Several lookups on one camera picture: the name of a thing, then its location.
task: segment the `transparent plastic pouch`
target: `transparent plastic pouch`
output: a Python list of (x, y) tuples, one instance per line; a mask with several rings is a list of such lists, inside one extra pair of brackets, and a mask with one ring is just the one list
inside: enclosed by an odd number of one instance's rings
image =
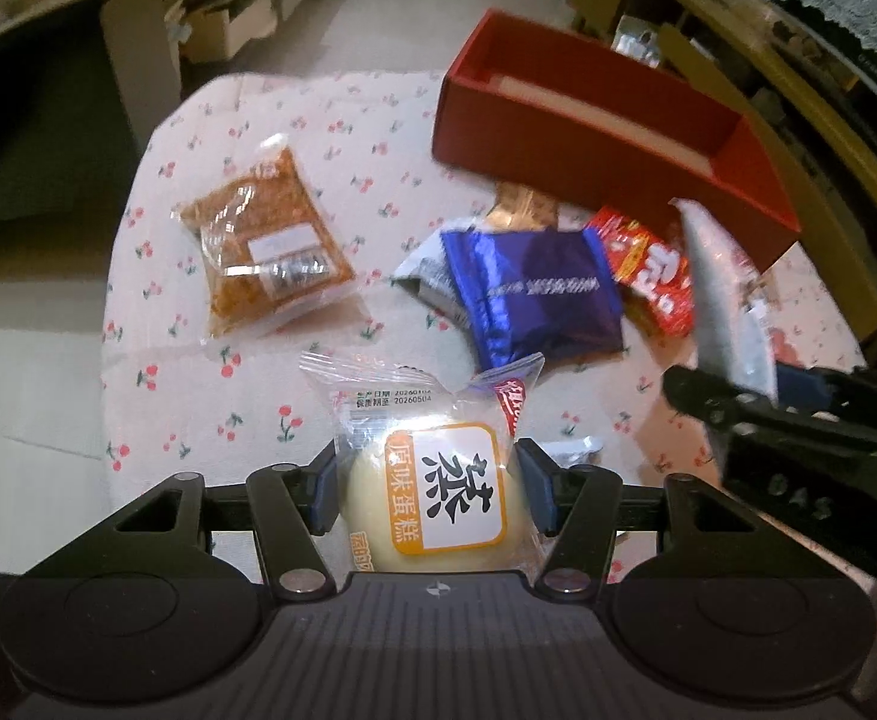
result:
[(302, 355), (337, 423), (358, 570), (536, 574), (541, 550), (512, 444), (543, 362), (531, 355), (450, 392), (415, 368)]
[(288, 138), (173, 214), (199, 239), (209, 286), (208, 335), (271, 332), (354, 291), (355, 271), (299, 177)]

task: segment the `red plastic bag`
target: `red plastic bag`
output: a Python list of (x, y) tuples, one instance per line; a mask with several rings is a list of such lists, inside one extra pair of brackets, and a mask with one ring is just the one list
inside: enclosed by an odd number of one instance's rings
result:
[(614, 208), (605, 206), (587, 226), (598, 229), (615, 281), (642, 300), (656, 327), (668, 336), (687, 336), (694, 323), (688, 260)]

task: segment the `floor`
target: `floor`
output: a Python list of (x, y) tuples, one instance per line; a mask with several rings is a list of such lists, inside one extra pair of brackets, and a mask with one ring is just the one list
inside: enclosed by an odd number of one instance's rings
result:
[[(553, 25), (571, 18), (561, 0), (306, 0), (232, 69), (444, 69), (490, 7)], [(42, 252), (58, 272), (0, 248), (0, 571), (28, 569), (109, 512), (99, 381), (106, 275), (84, 248)]]

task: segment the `open red box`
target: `open red box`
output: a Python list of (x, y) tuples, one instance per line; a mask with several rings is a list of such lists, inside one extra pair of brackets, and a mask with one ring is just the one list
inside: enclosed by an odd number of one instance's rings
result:
[(489, 10), (438, 99), (437, 160), (598, 210), (670, 240), (699, 200), (764, 271), (800, 225), (740, 114), (601, 43)]

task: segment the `blue snack packet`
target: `blue snack packet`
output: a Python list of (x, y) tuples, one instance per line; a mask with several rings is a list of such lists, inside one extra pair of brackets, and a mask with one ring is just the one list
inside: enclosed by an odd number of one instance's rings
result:
[(482, 370), (534, 352), (557, 360), (622, 350), (622, 299), (596, 230), (441, 238)]

